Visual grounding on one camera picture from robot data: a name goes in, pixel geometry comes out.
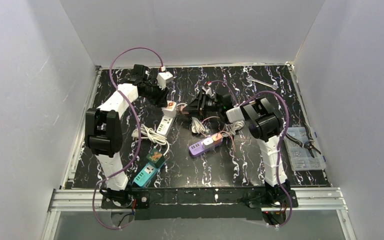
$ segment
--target purple power strip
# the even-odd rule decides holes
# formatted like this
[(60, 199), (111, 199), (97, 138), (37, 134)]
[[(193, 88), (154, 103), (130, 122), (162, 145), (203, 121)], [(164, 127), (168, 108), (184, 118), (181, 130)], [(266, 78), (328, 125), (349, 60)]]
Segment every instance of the purple power strip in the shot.
[(203, 147), (203, 144), (202, 144), (203, 140), (189, 146), (189, 153), (190, 155), (192, 156), (192, 158), (196, 158), (198, 157), (199, 155), (203, 154), (203, 153), (206, 153), (208, 152), (209, 150), (211, 149), (214, 149), (215, 147), (218, 147), (222, 144), (223, 141), (220, 141), (219, 144), (216, 144), (214, 145), (213, 147), (210, 147), (208, 149), (204, 149)]

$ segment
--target white wall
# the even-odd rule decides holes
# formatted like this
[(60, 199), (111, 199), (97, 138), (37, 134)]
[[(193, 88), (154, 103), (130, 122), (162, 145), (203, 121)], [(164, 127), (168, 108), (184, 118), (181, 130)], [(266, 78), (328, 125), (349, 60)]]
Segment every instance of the white wall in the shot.
[(327, 0), (295, 65), (357, 238), (384, 239), (384, 1)]
[(0, 0), (0, 240), (40, 238), (94, 72), (58, 0)]
[[(293, 61), (325, 0), (61, 0), (95, 65), (133, 47), (167, 65)], [(146, 51), (117, 66), (157, 66)]]

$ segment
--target gray floor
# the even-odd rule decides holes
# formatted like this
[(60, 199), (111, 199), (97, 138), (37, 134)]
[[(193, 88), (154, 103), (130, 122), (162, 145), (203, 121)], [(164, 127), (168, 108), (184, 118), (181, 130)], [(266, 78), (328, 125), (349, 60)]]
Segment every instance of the gray floor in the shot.
[[(110, 223), (110, 212), (99, 212)], [(135, 221), (124, 230), (101, 226), (92, 212), (62, 212), (55, 239), (124, 239), (124, 240), (343, 240), (345, 239), (335, 210), (297, 210), (290, 222), (279, 231), (266, 228), (262, 221), (238, 218), (153, 219)]]

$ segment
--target wrench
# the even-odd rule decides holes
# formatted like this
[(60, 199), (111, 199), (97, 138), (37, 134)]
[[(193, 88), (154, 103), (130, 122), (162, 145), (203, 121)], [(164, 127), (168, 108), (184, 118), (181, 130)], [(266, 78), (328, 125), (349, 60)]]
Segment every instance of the wrench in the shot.
[(248, 80), (248, 81), (252, 81), (252, 82), (256, 82), (256, 83), (258, 83), (258, 84), (262, 84), (262, 85), (264, 85), (264, 86), (270, 87), (270, 88), (273, 89), (273, 90), (277, 90), (277, 89), (279, 88), (278, 85), (272, 85), (272, 84), (268, 84), (268, 83), (266, 83), (266, 82), (257, 80), (257, 79), (255, 79), (255, 78), (253, 78), (253, 76), (251, 76), (251, 75), (248, 75), (248, 76), (246, 77), (246, 80)]

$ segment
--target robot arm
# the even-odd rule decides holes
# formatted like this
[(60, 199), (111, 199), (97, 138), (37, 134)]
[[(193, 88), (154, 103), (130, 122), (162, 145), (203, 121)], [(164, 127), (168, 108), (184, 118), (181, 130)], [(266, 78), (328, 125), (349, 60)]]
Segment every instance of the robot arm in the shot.
[[(119, 92), (122, 92), (130, 102), (142, 96), (156, 107), (167, 107), (168, 88), (165, 83), (171, 81), (173, 75), (169, 72), (160, 72), (157, 79), (148, 80), (148, 72), (149, 68), (146, 66), (135, 64), (130, 72), (130, 79), (119, 84), (117, 91), (101, 106), (86, 111), (85, 144), (96, 155), (106, 176), (123, 168), (120, 159), (123, 143), (120, 119), (129, 104)], [(126, 173), (121, 172), (108, 179), (106, 187), (121, 191), (126, 188), (128, 182)]]
[[(210, 88), (202, 87), (198, 96), (187, 106), (180, 110), (183, 114), (196, 118), (204, 118), (208, 112), (219, 112), (225, 122), (237, 121), (250, 122), (248, 128), (250, 133), (260, 147), (265, 168), (265, 185), (272, 190), (272, 200), (276, 199), (282, 192), (276, 176), (278, 160), (277, 145), (280, 140), (282, 118), (266, 98), (259, 98), (245, 105), (233, 107), (230, 95), (212, 93)], [(279, 180), (285, 189), (290, 190), (289, 182), (285, 174), (282, 158), (279, 162)]]
[[(265, 183), (272, 188), (278, 185), (276, 167), (278, 154), (277, 145), (281, 134), (282, 119), (275, 112), (274, 107), (266, 98), (259, 98), (244, 106), (236, 106), (226, 112), (229, 122), (249, 121), (248, 126), (251, 135), (256, 138), (260, 147), (265, 169)], [(282, 157), (279, 163), (280, 184), (287, 180)]]

